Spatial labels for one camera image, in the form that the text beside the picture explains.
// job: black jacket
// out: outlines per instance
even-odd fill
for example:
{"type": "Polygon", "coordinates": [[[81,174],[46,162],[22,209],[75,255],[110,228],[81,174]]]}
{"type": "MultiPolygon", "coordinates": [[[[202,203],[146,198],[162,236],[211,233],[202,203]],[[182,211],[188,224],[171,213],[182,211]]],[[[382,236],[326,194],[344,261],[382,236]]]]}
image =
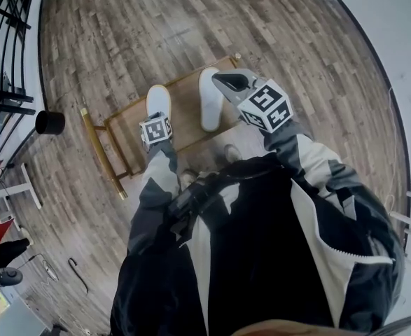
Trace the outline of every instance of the black jacket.
{"type": "MultiPolygon", "coordinates": [[[[224,184],[185,244],[162,221],[134,238],[113,336],[231,335],[269,319],[363,332],[384,323],[400,292],[403,251],[382,204],[295,122],[266,134],[265,147],[274,153],[224,173],[282,167],[224,184]]],[[[155,209],[141,203],[135,218],[143,220],[155,209]]]]}

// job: fiducial marker cube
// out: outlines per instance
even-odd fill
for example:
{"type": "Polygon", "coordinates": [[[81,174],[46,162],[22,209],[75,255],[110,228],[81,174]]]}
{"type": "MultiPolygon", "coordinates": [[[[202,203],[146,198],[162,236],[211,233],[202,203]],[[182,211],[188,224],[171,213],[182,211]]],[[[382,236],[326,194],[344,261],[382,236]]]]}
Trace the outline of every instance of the fiducial marker cube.
{"type": "Polygon", "coordinates": [[[141,139],[147,144],[169,139],[172,136],[171,123],[167,116],[160,116],[140,123],[141,139]]]}
{"type": "Polygon", "coordinates": [[[272,133],[293,116],[289,96],[274,80],[269,80],[238,107],[245,121],[272,133]]]}

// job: black cable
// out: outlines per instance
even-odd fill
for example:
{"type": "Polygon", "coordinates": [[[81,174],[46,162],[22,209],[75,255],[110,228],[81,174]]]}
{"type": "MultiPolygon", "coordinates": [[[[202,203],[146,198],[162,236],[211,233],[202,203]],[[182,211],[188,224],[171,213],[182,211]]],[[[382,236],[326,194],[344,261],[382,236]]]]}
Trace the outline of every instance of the black cable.
{"type": "Polygon", "coordinates": [[[223,177],[232,179],[233,181],[248,181],[249,179],[256,179],[256,178],[260,178],[262,176],[266,176],[269,173],[272,173],[274,170],[280,169],[280,168],[283,168],[283,166],[276,165],[271,169],[266,169],[264,171],[260,171],[260,172],[255,173],[255,174],[251,174],[249,176],[232,176],[231,174],[223,174],[223,177]]]}
{"type": "Polygon", "coordinates": [[[30,261],[33,261],[33,260],[35,259],[35,257],[36,257],[36,256],[39,256],[39,255],[41,255],[41,256],[43,257],[42,253],[38,253],[38,254],[36,254],[36,255],[33,255],[32,257],[30,257],[30,258],[28,259],[28,261],[24,262],[21,266],[16,267],[16,269],[19,270],[21,267],[24,267],[27,263],[29,263],[30,261]]]}
{"type": "Polygon", "coordinates": [[[7,166],[5,166],[3,168],[0,167],[0,169],[1,169],[1,174],[0,174],[0,180],[1,180],[1,178],[3,178],[3,176],[4,176],[4,171],[5,171],[5,169],[7,169],[7,166]]]}
{"type": "Polygon", "coordinates": [[[0,184],[3,186],[3,188],[6,191],[6,194],[8,195],[8,197],[11,197],[11,195],[8,193],[8,187],[6,187],[6,184],[2,180],[0,180],[0,184]]]}
{"type": "Polygon", "coordinates": [[[75,266],[78,266],[78,263],[73,258],[68,259],[68,265],[70,265],[71,270],[76,274],[76,276],[81,280],[82,284],[85,286],[85,291],[88,293],[89,289],[84,279],[79,275],[79,273],[74,269],[75,266]]]}

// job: black trash bin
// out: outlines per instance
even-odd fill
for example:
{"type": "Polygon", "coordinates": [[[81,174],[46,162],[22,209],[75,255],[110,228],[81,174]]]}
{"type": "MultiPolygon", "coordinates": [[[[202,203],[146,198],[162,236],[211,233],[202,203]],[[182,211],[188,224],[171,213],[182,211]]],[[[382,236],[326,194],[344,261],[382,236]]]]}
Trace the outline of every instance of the black trash bin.
{"type": "Polygon", "coordinates": [[[36,118],[39,134],[61,134],[65,128],[65,116],[60,112],[40,111],[36,118]]]}

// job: person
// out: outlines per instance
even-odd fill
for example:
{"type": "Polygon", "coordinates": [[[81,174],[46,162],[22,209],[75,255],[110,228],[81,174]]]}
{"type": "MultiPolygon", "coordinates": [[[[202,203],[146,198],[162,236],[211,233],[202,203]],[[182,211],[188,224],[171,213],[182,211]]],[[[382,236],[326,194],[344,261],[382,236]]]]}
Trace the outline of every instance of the person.
{"type": "MultiPolygon", "coordinates": [[[[168,92],[154,96],[147,121],[170,118],[168,92]]],[[[299,123],[262,133],[267,155],[227,148],[231,164],[183,191],[170,140],[148,147],[111,335],[345,336],[384,324],[404,268],[384,206],[299,123]]]]}
{"type": "Polygon", "coordinates": [[[34,240],[25,228],[20,228],[24,238],[14,241],[0,243],[0,269],[7,267],[12,260],[22,255],[30,246],[34,245],[34,240]]]}

